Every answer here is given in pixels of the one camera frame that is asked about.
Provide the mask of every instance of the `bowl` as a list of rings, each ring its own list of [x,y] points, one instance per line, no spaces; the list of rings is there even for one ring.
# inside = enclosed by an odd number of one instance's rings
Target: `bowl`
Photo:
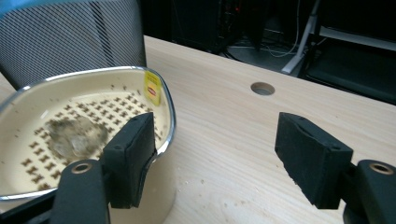
[[[79,157],[56,153],[49,123],[88,119],[106,128],[103,147],[134,116],[153,112],[158,158],[151,164],[138,208],[110,208],[111,221],[161,223],[175,199],[172,150],[176,115],[164,80],[145,67],[112,67],[50,77],[17,91],[0,105],[0,210],[57,188],[65,166]]]

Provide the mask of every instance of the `mesh chair back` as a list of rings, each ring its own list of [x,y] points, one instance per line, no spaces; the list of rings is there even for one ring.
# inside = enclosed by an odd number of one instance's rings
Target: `mesh chair back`
[[[0,72],[15,89],[46,77],[124,65],[146,66],[135,0],[28,7],[0,19]]]

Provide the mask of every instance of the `floor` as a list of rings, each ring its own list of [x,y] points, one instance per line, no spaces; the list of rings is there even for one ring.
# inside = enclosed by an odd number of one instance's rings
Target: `floor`
[[[298,46],[294,43],[284,43],[282,34],[265,30],[260,49],[255,49],[248,37],[243,35],[227,47],[220,56],[252,64],[272,71],[282,73],[282,68],[295,55]],[[297,77],[301,64],[289,76]]]

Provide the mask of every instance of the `black cable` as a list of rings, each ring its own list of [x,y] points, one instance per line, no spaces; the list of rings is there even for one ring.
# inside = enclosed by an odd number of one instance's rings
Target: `black cable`
[[[241,60],[235,58],[227,49],[225,49],[222,53],[226,56],[226,58],[231,58],[231,59],[234,59],[240,63],[243,63]]]

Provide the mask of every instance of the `cable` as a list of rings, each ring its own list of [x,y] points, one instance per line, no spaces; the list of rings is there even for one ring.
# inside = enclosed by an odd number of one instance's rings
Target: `cable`
[[[291,53],[294,51],[294,49],[297,47],[297,44],[298,44],[298,36],[300,35],[300,2],[301,2],[301,0],[298,0],[298,2],[297,2],[297,12],[296,12],[296,14],[297,14],[297,16],[296,16],[296,20],[297,20],[297,32],[296,32],[296,40],[295,40],[295,42],[294,42],[294,45],[293,45],[293,47],[292,47],[288,52],[285,52],[285,53],[280,54],[280,55],[275,55],[275,54],[273,54],[273,53],[272,53],[272,50],[271,50],[271,48],[270,48],[269,46],[264,46],[265,48],[268,49],[268,52],[269,52],[273,57],[276,57],[276,58],[285,57],[285,56],[291,54]]]
[[[231,59],[234,59],[234,60],[236,60],[236,61],[238,61],[238,62],[240,62],[240,63],[243,63],[241,60],[235,58],[227,49],[225,49],[222,53],[223,53],[224,56],[225,56],[226,58],[228,58],[228,59],[231,58]]]
[[[320,41],[317,43],[317,46],[321,45],[325,40],[327,40],[327,37],[324,37],[322,40],[320,40]]]
[[[178,29],[180,30],[181,38],[183,39],[184,45],[186,45],[186,37],[184,36],[184,31],[181,28],[180,19],[178,18],[178,12],[177,12],[177,8],[176,8],[175,0],[172,0],[172,3],[173,3],[173,8],[175,9],[175,16],[176,16],[176,20],[177,20],[177,26],[178,26]]]

